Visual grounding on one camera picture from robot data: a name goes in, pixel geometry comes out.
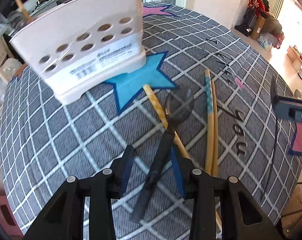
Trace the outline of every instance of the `spoon handle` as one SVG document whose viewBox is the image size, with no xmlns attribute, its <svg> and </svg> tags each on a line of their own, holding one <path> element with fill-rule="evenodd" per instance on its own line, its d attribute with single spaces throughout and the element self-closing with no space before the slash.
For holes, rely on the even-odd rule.
<svg viewBox="0 0 302 240">
<path fill-rule="evenodd" d="M 138 201 L 135 204 L 133 213 L 131 214 L 130 221 L 133 223 L 139 223 L 139 221 L 144 217 L 144 213 L 147 210 L 155 186 L 161 177 L 161 172 L 173 144 L 173 138 L 174 133 L 168 130 L 164 131 L 150 171 L 140 192 Z"/>
</svg>

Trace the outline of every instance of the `wooden stick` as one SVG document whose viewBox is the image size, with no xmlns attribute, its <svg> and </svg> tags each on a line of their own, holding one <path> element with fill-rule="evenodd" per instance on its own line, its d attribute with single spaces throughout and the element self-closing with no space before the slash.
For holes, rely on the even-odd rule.
<svg viewBox="0 0 302 240">
<path fill-rule="evenodd" d="M 205 172 L 209 175 L 212 174 L 213 165 L 213 151 L 214 151 L 214 114 L 213 114 L 213 101 L 212 101 L 212 87 L 210 71 L 205 70 L 205 90 L 207 102 L 207 132 L 206 132 L 206 158 L 205 158 Z"/>
<path fill-rule="evenodd" d="M 156 98 L 152 88 L 149 85 L 144 85 L 143 89 L 144 89 L 145 93 L 147 94 L 153 108 L 155 109 L 156 113 L 158 114 L 158 117 L 160 118 L 164 128 L 166 129 L 167 126 L 168 126 L 168 123 L 167 123 L 167 120 L 166 120 L 165 113 L 163 111 L 163 108 L 162 108 L 160 102 Z M 176 132 L 175 132 L 175 136 L 174 136 L 174 143 L 179 147 L 181 155 L 184 158 L 190 159 L 190 156 L 189 156 L 188 152 L 186 151 L 181 139 L 179 138 L 179 136 L 177 135 Z"/>
<path fill-rule="evenodd" d="M 213 141 L 213 165 L 212 176 L 218 175 L 218 158 L 219 158 L 219 127 L 217 121 L 217 106 L 216 106 L 216 94 L 214 82 L 211 82 L 212 87 L 212 99 L 213 99 L 213 115 L 214 115 L 214 141 Z"/>
<path fill-rule="evenodd" d="M 22 14 L 24 15 L 24 17 L 27 19 L 28 23 L 32 22 L 32 19 L 30 17 L 30 15 L 28 14 L 28 12 L 26 11 L 26 9 L 23 6 L 23 2 L 21 0 L 15 0 L 17 6 L 22 10 Z"/>
<path fill-rule="evenodd" d="M 6 41 L 5 41 L 5 39 L 3 38 L 3 36 L 2 36 L 2 42 L 3 42 L 3 45 L 4 45 L 4 47 L 5 47 L 6 52 L 7 52 L 7 54 L 8 54 L 8 57 L 14 58 L 14 55 L 13 55 L 13 53 L 11 52 L 11 50 L 9 49 L 8 44 L 6 43 Z"/>
</svg>

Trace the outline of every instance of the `black bracket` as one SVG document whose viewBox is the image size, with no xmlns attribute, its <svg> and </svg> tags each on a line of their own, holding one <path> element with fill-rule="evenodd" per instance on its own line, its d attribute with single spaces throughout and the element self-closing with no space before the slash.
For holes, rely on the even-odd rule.
<svg viewBox="0 0 302 240">
<path fill-rule="evenodd" d="M 90 239 L 116 240 L 111 199 L 126 191 L 134 148 L 128 145 L 121 158 L 95 176 L 68 177 L 41 210 L 24 240 L 82 240 L 85 197 L 90 197 Z"/>
<path fill-rule="evenodd" d="M 271 220 L 250 192 L 235 177 L 220 179 L 194 167 L 176 145 L 171 162 L 177 187 L 184 199 L 194 199 L 190 240 L 215 239 L 214 197 L 220 197 L 222 239 L 282 240 Z"/>
<path fill-rule="evenodd" d="M 280 96 L 277 92 L 274 76 L 271 81 L 271 103 L 275 116 L 283 120 L 302 122 L 302 97 Z"/>
</svg>

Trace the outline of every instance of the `yellow chopstick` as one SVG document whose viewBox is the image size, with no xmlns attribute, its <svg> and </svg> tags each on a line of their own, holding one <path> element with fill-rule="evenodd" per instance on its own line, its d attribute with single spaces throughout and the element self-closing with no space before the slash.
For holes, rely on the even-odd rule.
<svg viewBox="0 0 302 240">
<path fill-rule="evenodd" d="M 206 132 L 206 158 L 205 158 L 205 172 L 212 174 L 213 165 L 213 151 L 214 144 L 214 114 L 212 103 L 212 87 L 210 71 L 205 70 L 205 86 L 206 86 L 206 100 L 207 100 L 207 132 Z"/>
<path fill-rule="evenodd" d="M 166 129 L 168 126 L 167 120 L 166 120 L 166 116 L 165 113 L 163 111 L 163 108 L 160 104 L 160 102 L 158 101 L 158 99 L 156 98 L 152 88 L 149 85 L 144 85 L 143 89 L 145 91 L 145 93 L 147 94 L 153 108 L 155 109 L 156 113 L 158 114 L 158 117 L 160 118 L 164 128 Z M 189 154 L 187 153 L 181 139 L 179 138 L 179 136 L 177 135 L 177 133 L 175 132 L 175 136 L 174 136 L 174 143 L 179 147 L 180 153 L 184 158 L 190 158 Z"/>
<path fill-rule="evenodd" d="M 212 165 L 212 176 L 218 176 L 218 158 L 219 158 L 219 131 L 218 131 L 218 121 L 217 121 L 217 105 L 216 105 L 216 94 L 215 94 L 215 84 L 211 82 L 212 87 L 212 100 L 213 100 L 213 115 L 214 115 L 214 141 L 213 141 L 213 165 Z"/>
</svg>

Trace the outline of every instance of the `gray tablecloth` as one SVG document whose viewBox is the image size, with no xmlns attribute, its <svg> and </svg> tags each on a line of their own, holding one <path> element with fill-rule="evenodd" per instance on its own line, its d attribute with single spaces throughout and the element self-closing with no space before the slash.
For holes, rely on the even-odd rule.
<svg viewBox="0 0 302 240">
<path fill-rule="evenodd" d="M 165 6 L 149 3 L 147 7 Z M 195 94 L 192 115 L 177 132 L 186 149 L 204 166 L 206 156 L 206 94 L 204 70 L 211 70 L 216 96 L 227 110 L 243 112 L 237 121 L 219 108 L 219 177 L 239 177 L 276 222 L 288 202 L 301 170 L 302 157 L 287 154 L 295 123 L 280 121 L 274 170 L 261 201 L 270 167 L 275 116 L 270 105 L 270 81 L 274 75 L 278 92 L 292 96 L 281 76 L 253 48 L 214 20 L 177 6 L 165 10 L 176 16 L 144 18 L 143 45 L 147 53 L 168 51 L 161 70 L 176 84 L 187 84 Z M 223 59 L 216 53 L 222 51 Z M 227 81 L 221 69 L 228 63 L 245 88 Z M 157 91 L 161 104 L 168 91 Z M 238 124 L 244 136 L 236 135 Z M 29 67 L 9 85 L 3 104 L 0 161 L 5 191 L 23 233 L 70 175 L 79 179 L 109 167 L 127 144 L 137 153 L 126 195 L 113 202 L 118 239 L 187 239 L 192 201 L 179 195 L 170 163 L 165 166 L 148 211 L 140 224 L 129 221 L 148 168 L 155 155 L 163 126 L 144 92 L 118 116 L 115 93 L 100 84 L 78 101 L 62 106 Z M 238 142 L 246 154 L 237 154 Z M 84 214 L 84 238 L 88 240 L 88 206 Z"/>
</svg>

